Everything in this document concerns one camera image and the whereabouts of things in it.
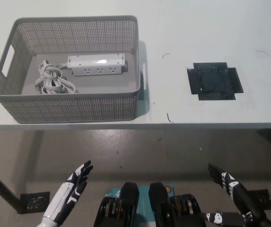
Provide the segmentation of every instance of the small debris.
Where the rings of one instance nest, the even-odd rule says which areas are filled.
[[[164,54],[164,55],[163,55],[163,57],[164,57],[165,55],[168,55],[168,54],[170,54],[170,53],[166,53],[166,54]],[[163,59],[163,57],[162,57],[162,59]]]
[[[256,51],[256,52],[262,52],[262,53],[266,54],[269,57],[269,54],[266,53],[265,51]]]
[[[173,124],[174,124],[174,122],[172,122],[172,121],[169,119],[169,115],[168,115],[168,113],[167,113],[167,119],[168,119],[168,121],[169,121],[169,122],[171,122],[171,123],[173,123]]]

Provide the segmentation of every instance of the table leg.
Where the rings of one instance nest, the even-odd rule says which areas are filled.
[[[9,203],[17,213],[26,214],[44,212],[49,204],[50,192],[21,194],[19,199],[0,180],[0,196]]]

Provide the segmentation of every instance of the black tape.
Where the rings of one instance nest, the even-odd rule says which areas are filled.
[[[188,69],[191,93],[199,100],[235,100],[235,93],[243,93],[236,68],[226,62],[194,63]]]

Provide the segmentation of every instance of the gray plastic basket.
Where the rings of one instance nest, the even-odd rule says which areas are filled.
[[[15,53],[5,77],[2,69],[10,45]],[[42,95],[36,90],[43,59],[64,63],[68,55],[80,53],[125,53],[128,72],[88,77],[64,73],[78,94]],[[18,19],[0,61],[0,103],[18,123],[132,120],[139,88],[134,16]]]

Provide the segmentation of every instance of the white power strip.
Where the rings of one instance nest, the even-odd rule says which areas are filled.
[[[74,76],[122,74],[125,54],[97,54],[68,56],[67,68]]]

